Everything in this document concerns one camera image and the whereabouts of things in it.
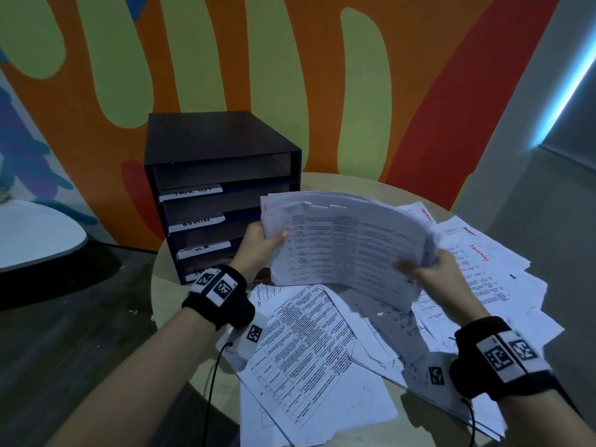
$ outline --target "label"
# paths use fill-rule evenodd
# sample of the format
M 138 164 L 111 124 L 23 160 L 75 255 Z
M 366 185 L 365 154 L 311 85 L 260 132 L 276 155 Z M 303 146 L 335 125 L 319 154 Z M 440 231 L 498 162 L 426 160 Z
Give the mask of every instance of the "label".
M 225 221 L 225 216 L 216 216 L 214 218 L 197 219 L 196 221 L 189 221 L 188 223 L 175 224 L 168 227 L 168 233 L 187 231 L 189 229 L 200 228 L 203 226 L 210 226 L 212 224 L 219 224 Z
M 229 248 L 230 246 L 232 246 L 232 244 L 229 241 L 224 241 L 222 243 L 199 246 L 198 248 L 180 250 L 178 251 L 177 256 L 178 259 L 186 259 L 187 257 L 194 257 L 195 255 L 218 251 L 219 249 Z
M 182 193 L 165 194 L 159 197 L 160 202 L 169 201 L 171 199 L 183 199 L 193 196 L 205 196 L 207 194 L 223 193 L 224 190 L 220 184 L 213 185 L 209 188 L 194 189 L 192 191 L 183 191 Z

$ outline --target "round table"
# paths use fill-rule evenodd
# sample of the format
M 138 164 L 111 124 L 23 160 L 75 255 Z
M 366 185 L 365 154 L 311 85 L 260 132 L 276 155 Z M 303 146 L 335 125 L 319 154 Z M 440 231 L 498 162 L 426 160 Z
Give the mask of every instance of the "round table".
M 451 217 L 448 211 L 419 196 L 397 187 L 358 177 L 305 172 L 302 174 L 302 190 L 354 194 L 391 205 L 422 201 L 437 222 Z M 180 309 L 187 293 L 188 286 L 180 285 L 174 262 L 164 242 L 157 254 L 151 276 L 151 304 L 158 328 Z M 208 385 L 216 357 L 217 351 L 213 345 L 190 380 L 192 386 L 203 396 L 209 391 Z M 326 445 L 461 447 L 469 444 L 469 429 L 461 421 L 389 381 L 385 381 L 385 385 L 398 410 L 398 418 L 383 424 L 338 433 Z M 225 361 L 220 363 L 211 401 L 220 412 L 239 423 L 240 383 Z M 478 445 L 484 445 L 489 441 L 487 436 L 476 433 Z

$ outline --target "colorful mural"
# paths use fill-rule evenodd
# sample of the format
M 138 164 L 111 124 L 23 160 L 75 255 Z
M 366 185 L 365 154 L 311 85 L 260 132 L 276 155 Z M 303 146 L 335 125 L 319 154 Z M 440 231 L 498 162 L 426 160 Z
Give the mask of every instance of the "colorful mural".
M 156 250 L 147 113 L 251 110 L 450 209 L 558 1 L 0 0 L 0 185 Z

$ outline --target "gray wall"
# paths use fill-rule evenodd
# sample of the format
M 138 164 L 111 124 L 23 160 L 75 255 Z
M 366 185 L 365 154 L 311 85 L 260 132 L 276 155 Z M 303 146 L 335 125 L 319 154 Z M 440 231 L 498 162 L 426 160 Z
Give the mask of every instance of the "gray wall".
M 596 174 L 540 149 L 487 234 L 532 261 L 548 282 L 542 309 L 566 330 L 545 348 L 596 429 Z
M 494 221 L 552 124 L 570 77 L 594 44 L 596 0 L 561 0 L 454 211 L 481 231 Z

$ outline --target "floor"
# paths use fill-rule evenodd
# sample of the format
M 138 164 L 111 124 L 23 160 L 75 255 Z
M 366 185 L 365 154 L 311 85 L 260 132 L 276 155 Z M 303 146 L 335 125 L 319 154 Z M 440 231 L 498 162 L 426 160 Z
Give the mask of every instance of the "floor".
M 156 331 L 154 259 L 90 242 L 67 257 L 0 275 L 0 445 L 43 445 Z M 151 445 L 200 445 L 205 408 L 187 384 Z M 238 426 L 213 408 L 207 444 L 239 445 Z

